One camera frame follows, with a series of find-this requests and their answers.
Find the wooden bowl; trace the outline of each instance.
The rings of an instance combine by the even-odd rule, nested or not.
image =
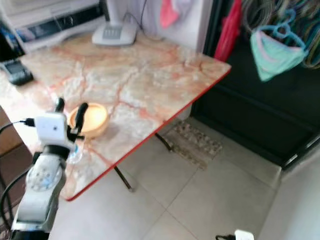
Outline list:
[[[74,128],[76,125],[76,115],[78,108],[71,111],[68,116],[68,124]],[[100,136],[108,127],[109,115],[104,106],[98,103],[88,103],[88,108],[84,114],[84,123],[81,135],[86,138],[95,138]]]

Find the metal table leg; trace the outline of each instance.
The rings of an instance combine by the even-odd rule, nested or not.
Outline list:
[[[125,186],[128,188],[128,190],[130,192],[133,192],[134,189],[131,187],[130,183],[127,181],[127,179],[125,178],[125,176],[122,174],[122,172],[119,170],[119,168],[117,166],[114,167],[114,170],[116,171],[116,173],[119,175],[119,177],[121,178],[121,180],[123,181],[123,183],[125,184]]]
[[[155,136],[165,145],[165,147],[168,149],[169,152],[173,151],[169,143],[167,143],[167,141],[162,136],[160,136],[159,133],[156,132]]]

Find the tiled floor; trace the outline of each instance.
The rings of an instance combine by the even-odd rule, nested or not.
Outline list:
[[[188,121],[223,144],[206,170],[151,138],[119,166],[135,192],[111,171],[75,201],[60,202],[50,239],[211,240],[236,229],[257,236],[280,168],[200,122]]]

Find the marble table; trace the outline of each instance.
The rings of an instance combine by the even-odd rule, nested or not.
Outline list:
[[[166,40],[138,35],[127,47],[96,46],[85,34],[21,58],[35,77],[11,85],[0,72],[0,104],[14,122],[51,111],[57,97],[68,114],[82,102],[105,106],[103,135],[85,144],[86,158],[66,167],[61,195],[74,200],[231,69],[223,62]],[[32,127],[15,128],[31,152],[40,147]]]

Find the doormat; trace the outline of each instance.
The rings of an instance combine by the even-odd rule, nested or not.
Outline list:
[[[173,151],[205,170],[222,149],[222,144],[185,121],[177,123],[163,138]]]

